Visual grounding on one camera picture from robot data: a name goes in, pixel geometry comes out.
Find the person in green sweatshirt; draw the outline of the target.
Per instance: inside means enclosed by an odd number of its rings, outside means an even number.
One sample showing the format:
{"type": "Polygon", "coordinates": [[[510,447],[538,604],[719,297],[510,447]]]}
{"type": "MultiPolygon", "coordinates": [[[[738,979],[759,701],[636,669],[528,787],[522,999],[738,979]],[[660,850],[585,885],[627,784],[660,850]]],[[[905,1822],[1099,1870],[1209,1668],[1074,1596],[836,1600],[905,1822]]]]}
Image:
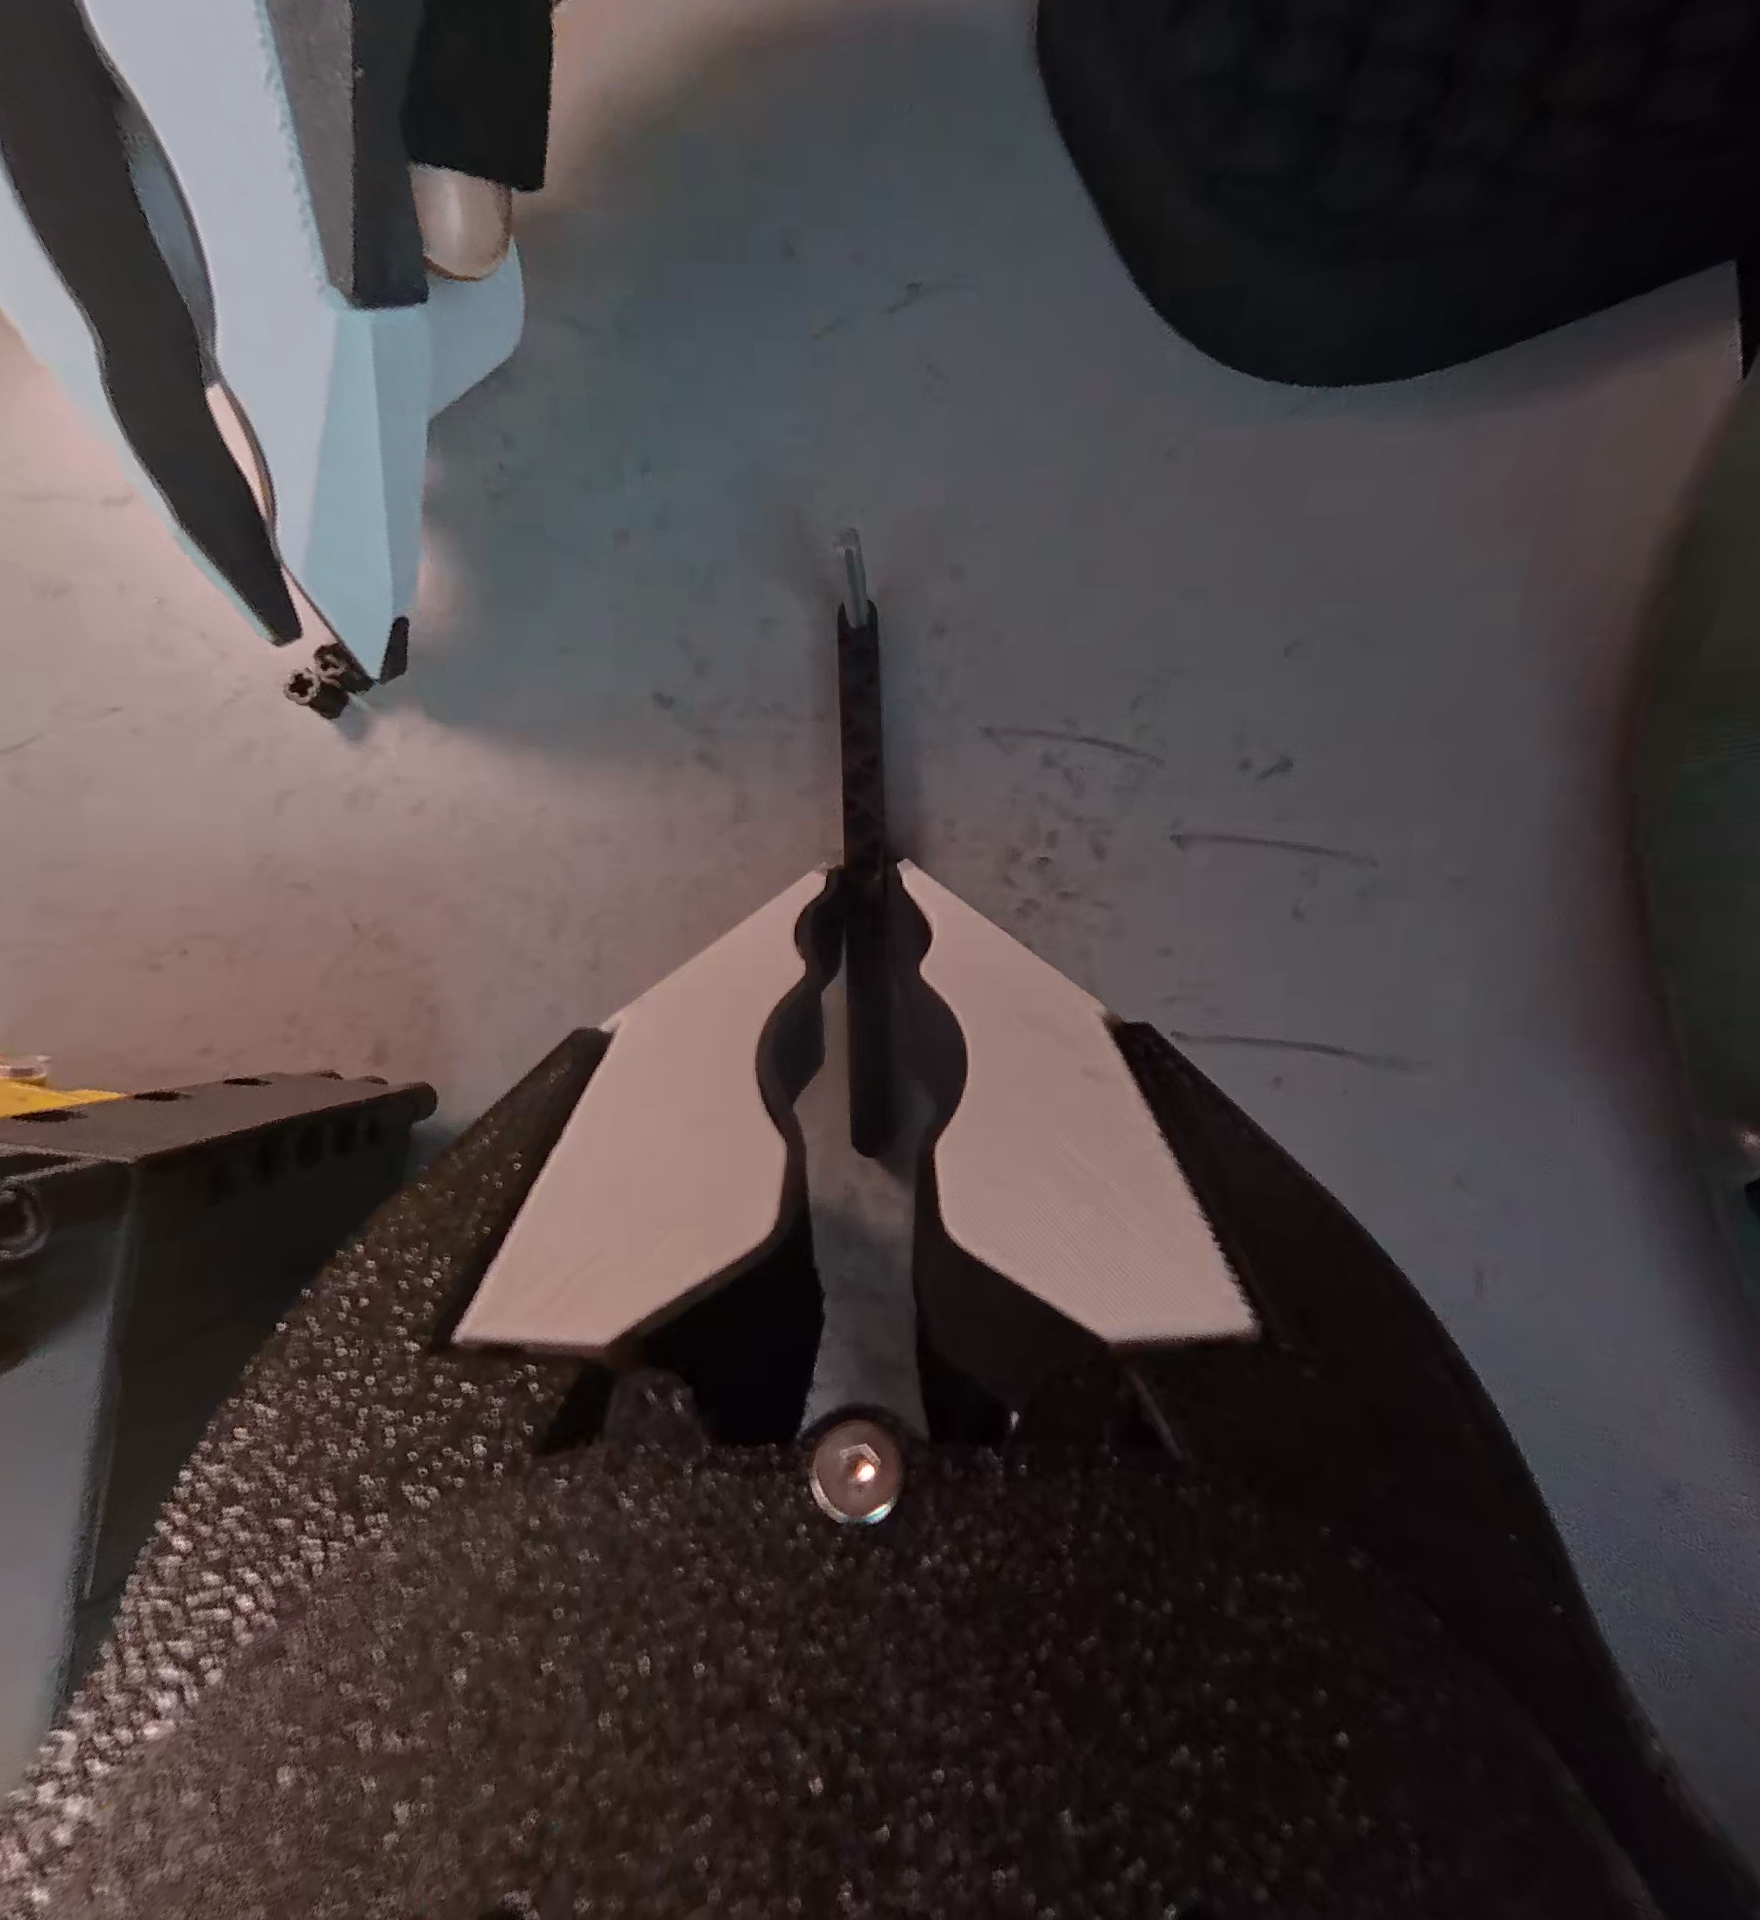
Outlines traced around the person in green sweatshirt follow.
{"type": "Polygon", "coordinates": [[[1701,1124],[1760,1134],[1760,347],[1642,629],[1633,850],[1701,1124]]]}

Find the small black lego connector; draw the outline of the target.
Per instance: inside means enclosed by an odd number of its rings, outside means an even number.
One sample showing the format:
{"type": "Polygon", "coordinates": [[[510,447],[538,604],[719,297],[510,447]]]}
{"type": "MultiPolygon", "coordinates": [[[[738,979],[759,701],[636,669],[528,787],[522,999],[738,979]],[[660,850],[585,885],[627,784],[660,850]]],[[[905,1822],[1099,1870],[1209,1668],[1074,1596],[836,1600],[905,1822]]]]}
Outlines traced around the small black lego connector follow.
{"type": "Polygon", "coordinates": [[[343,642],[326,640],[306,663],[286,674],[281,695],[293,708],[307,710],[324,723],[340,723],[373,685],[376,680],[343,642]]]}

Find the black lego beam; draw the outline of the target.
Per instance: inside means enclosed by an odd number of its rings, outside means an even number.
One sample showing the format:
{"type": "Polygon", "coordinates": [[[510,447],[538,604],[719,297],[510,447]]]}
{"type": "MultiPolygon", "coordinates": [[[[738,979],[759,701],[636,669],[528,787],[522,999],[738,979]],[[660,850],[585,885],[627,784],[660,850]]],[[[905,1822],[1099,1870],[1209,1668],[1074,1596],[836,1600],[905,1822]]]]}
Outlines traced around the black lego beam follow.
{"type": "Polygon", "coordinates": [[[877,614],[863,585],[837,614],[847,1136],[879,1161],[897,1132],[892,1041],[892,882],[877,614]]]}

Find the black mesh chair seat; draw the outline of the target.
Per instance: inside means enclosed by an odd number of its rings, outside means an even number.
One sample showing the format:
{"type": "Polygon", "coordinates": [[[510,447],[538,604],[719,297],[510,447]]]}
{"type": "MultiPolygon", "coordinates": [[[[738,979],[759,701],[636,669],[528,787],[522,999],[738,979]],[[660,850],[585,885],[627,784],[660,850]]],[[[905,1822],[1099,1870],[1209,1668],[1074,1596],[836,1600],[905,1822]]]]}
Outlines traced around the black mesh chair seat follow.
{"type": "Polygon", "coordinates": [[[1760,3],[1043,3],[1132,287],[1248,376],[1443,373],[1760,249],[1760,3]]]}

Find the yellow lego robot model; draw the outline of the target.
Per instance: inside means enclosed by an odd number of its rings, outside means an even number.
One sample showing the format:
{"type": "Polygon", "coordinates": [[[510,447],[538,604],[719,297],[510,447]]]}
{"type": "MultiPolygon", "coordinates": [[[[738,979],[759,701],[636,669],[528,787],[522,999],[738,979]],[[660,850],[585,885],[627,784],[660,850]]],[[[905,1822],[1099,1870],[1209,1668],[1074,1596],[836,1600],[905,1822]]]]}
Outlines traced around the yellow lego robot model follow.
{"type": "Polygon", "coordinates": [[[434,1113],[423,1083],[271,1072],[0,1117],[0,1805],[220,1404],[434,1113]]]}

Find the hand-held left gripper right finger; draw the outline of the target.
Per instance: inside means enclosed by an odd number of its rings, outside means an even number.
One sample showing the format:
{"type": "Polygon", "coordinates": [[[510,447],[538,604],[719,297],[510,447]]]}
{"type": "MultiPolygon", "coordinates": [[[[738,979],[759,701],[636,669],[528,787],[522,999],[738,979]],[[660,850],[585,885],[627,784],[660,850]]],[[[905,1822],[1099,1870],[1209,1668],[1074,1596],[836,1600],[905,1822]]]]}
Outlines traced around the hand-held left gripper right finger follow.
{"type": "Polygon", "coordinates": [[[1252,1338],[1105,1005],[915,862],[896,875],[926,927],[917,983],[959,1047],[931,1139],[945,1238],[1116,1350],[1252,1338]]]}

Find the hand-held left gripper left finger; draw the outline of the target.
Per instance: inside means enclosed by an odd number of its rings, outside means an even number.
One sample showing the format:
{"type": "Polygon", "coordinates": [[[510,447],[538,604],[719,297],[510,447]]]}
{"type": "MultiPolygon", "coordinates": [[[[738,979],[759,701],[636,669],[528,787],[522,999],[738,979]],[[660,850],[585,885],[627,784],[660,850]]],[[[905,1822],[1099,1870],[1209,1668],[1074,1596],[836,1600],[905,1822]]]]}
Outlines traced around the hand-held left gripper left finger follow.
{"type": "Polygon", "coordinates": [[[764,1259],[806,1203],[842,875],[813,868],[612,1014],[452,1343],[602,1361],[764,1259]]]}

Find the person's right hand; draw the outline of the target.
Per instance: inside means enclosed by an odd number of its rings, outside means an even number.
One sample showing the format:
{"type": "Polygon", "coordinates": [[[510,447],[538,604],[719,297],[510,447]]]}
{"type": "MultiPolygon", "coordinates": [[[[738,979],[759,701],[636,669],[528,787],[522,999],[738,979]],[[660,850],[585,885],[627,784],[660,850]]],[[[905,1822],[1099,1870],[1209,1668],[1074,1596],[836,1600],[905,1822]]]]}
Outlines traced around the person's right hand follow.
{"type": "Polygon", "coordinates": [[[428,273],[463,284],[497,274],[514,244],[514,188],[429,163],[411,165],[409,182],[428,273]]]}

